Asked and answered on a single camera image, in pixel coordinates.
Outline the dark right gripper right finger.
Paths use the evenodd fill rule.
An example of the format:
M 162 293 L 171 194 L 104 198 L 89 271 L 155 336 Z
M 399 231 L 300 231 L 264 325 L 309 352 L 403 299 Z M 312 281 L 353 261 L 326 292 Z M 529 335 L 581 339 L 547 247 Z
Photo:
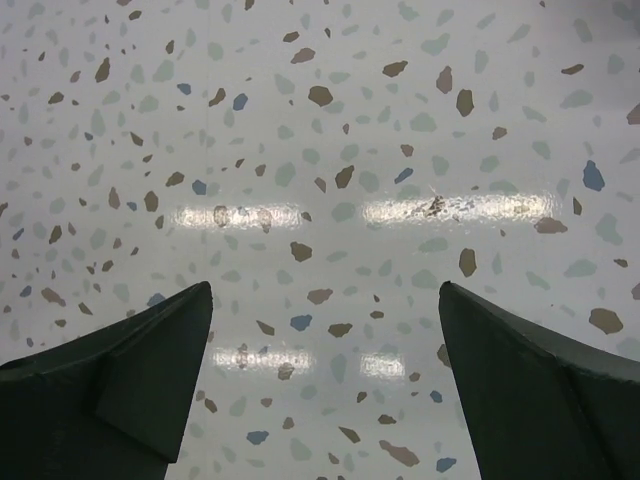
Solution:
M 638 478 L 638 362 L 452 282 L 438 311 L 482 478 Z

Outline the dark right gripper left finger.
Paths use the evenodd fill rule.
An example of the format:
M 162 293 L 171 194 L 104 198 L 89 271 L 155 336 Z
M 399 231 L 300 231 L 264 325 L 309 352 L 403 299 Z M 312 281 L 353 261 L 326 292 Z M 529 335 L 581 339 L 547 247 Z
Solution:
M 2 478 L 164 478 L 178 460 L 212 313 L 203 281 L 3 364 Z

